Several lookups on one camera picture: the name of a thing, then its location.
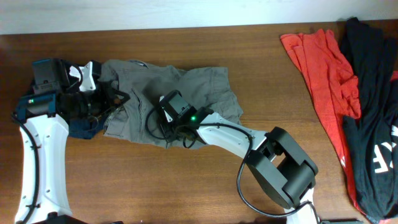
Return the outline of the grey shorts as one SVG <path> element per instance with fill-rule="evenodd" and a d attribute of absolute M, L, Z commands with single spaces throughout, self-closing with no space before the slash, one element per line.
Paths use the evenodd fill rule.
<path fill-rule="evenodd" d="M 238 124 L 243 110 L 231 90 L 226 67 L 181 70 L 171 65 L 159 67 L 141 61 L 108 60 L 101 67 L 100 81 L 128 93 L 131 99 L 111 113 L 104 124 L 105 136 L 164 148 L 186 146 L 167 144 L 157 122 L 166 119 L 161 106 L 174 124 L 196 122 L 201 107 L 219 113 Z"/>

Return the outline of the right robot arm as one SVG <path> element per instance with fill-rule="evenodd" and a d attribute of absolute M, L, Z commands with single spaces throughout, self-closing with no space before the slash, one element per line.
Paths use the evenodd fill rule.
<path fill-rule="evenodd" d="M 167 141 L 218 146 L 242 158 L 236 187 L 249 208 L 269 218 L 286 218 L 287 223 L 321 222 L 313 204 L 318 167 L 286 130 L 245 128 L 209 108 L 194 108 L 177 90 L 161 96 L 155 110 Z M 284 209 L 283 213 L 267 213 L 248 202 L 241 189 L 244 167 L 249 168 L 263 192 Z"/>

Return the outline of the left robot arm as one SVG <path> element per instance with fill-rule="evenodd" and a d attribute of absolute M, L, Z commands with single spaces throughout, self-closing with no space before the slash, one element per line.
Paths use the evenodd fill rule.
<path fill-rule="evenodd" d="M 32 93 L 19 99 L 11 118 L 22 136 L 22 190 L 15 223 L 79 223 L 66 188 L 65 149 L 69 121 L 100 121 L 130 96 L 99 80 L 101 64 L 34 61 Z"/>

